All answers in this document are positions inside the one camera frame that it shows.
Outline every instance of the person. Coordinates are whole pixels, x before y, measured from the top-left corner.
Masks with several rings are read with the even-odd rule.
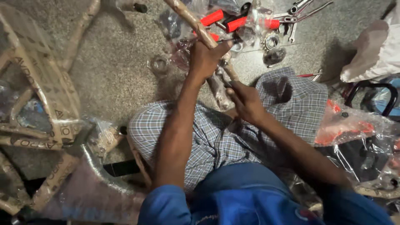
[[[214,126],[223,127],[227,123],[216,112],[213,114],[221,115],[222,120],[201,122],[204,117],[199,114],[204,113],[204,108],[196,100],[201,86],[231,46],[228,41],[209,50],[197,41],[191,49],[190,69],[175,104],[162,107],[153,104],[132,119],[130,138],[140,153],[147,156],[146,161],[154,164],[152,190],[141,206],[138,224],[392,224],[382,208],[352,190],[342,169],[268,113],[256,88],[237,81],[230,82],[232,87],[226,90],[235,103],[231,116],[255,126],[273,140],[287,156],[292,169],[322,199],[323,220],[300,205],[289,188],[257,161],[236,160],[215,168],[216,158],[220,157],[212,150],[217,147],[213,144],[216,140],[208,140],[201,130],[213,131]],[[206,123],[201,130],[200,123]],[[199,146],[207,146],[206,151],[200,151]],[[188,166],[188,160],[199,159],[209,152],[211,158]],[[203,166],[209,161],[214,168]],[[204,171],[207,173],[204,180],[192,182],[196,187],[188,205],[184,192],[186,180]]]

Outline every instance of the checkered lungi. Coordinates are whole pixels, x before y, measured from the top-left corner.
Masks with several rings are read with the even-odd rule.
[[[263,74],[256,84],[265,109],[285,127],[313,144],[324,114],[327,88],[309,78],[295,77],[285,67]],[[144,160],[154,168],[155,147],[171,101],[151,103],[129,123],[129,138]],[[205,176],[221,166],[260,162],[266,166],[288,166],[275,143],[255,126],[232,119],[200,102],[194,112],[192,153],[185,172],[185,191],[192,191]]]

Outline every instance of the concrete floor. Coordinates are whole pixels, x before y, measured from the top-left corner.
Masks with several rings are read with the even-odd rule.
[[[275,12],[285,12],[294,0],[275,1]],[[327,0],[314,0],[308,10]],[[262,62],[262,51],[242,53],[233,59],[235,70],[245,84],[254,82],[262,73],[291,66],[297,74],[325,71],[321,81],[338,80],[344,65],[354,55],[351,47],[360,32],[379,19],[391,0],[335,0],[333,5],[298,24],[296,42],[286,46],[287,56],[282,63],[267,68]],[[90,0],[5,0],[22,12],[31,15],[54,38],[60,55],[74,29],[77,19]],[[155,23],[166,9],[162,0],[139,0],[148,12],[126,12],[126,20],[102,8],[82,40],[78,57],[70,72],[77,89],[84,115],[126,125],[143,105],[160,99],[172,98],[174,86],[184,78],[184,72],[170,73],[159,81],[146,67],[156,54],[163,54],[167,42]],[[199,100],[216,108],[214,98],[204,85]],[[29,169],[38,162],[54,161],[54,152],[31,149],[11,149],[14,161],[29,179],[46,176],[49,170],[34,172]],[[42,160],[33,160],[36,152]],[[18,158],[26,155],[27,159]],[[125,147],[111,152],[111,162],[131,159]]]

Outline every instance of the spanner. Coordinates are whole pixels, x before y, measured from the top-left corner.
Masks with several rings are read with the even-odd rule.
[[[290,37],[289,37],[290,43],[294,42],[294,36],[296,35],[296,28],[297,28],[297,23],[294,23],[293,27],[292,27],[292,33],[290,34]]]

